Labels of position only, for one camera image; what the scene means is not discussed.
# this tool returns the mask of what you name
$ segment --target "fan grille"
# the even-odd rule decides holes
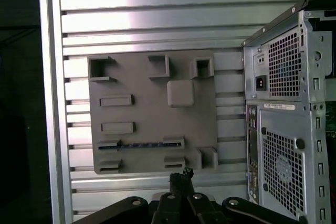
[[[298,52],[297,33],[286,36],[270,45],[269,85],[272,97],[298,97],[301,54]]]
[[[302,155],[294,151],[294,140],[267,131],[263,147],[269,192],[294,216],[304,212]]]

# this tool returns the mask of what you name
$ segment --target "dark background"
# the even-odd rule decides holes
[[[0,162],[4,185],[0,214],[7,220],[4,223],[51,223],[39,24],[39,0],[0,0]]]

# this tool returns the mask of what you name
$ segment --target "computer case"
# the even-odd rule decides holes
[[[250,201],[308,223],[335,211],[335,3],[301,0],[243,42]]]

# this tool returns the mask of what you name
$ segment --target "label sticker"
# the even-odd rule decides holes
[[[265,103],[265,108],[277,110],[295,110],[295,105]]]

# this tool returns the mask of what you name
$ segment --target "bolt head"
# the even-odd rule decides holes
[[[135,205],[135,206],[138,206],[138,205],[141,204],[141,201],[135,200],[135,201],[132,202],[132,204]]]
[[[232,206],[237,206],[237,205],[239,204],[239,202],[236,201],[235,199],[231,199],[231,200],[229,201],[229,204],[232,205]]]
[[[195,194],[193,197],[194,197],[194,199],[201,199],[202,195],[201,194]]]

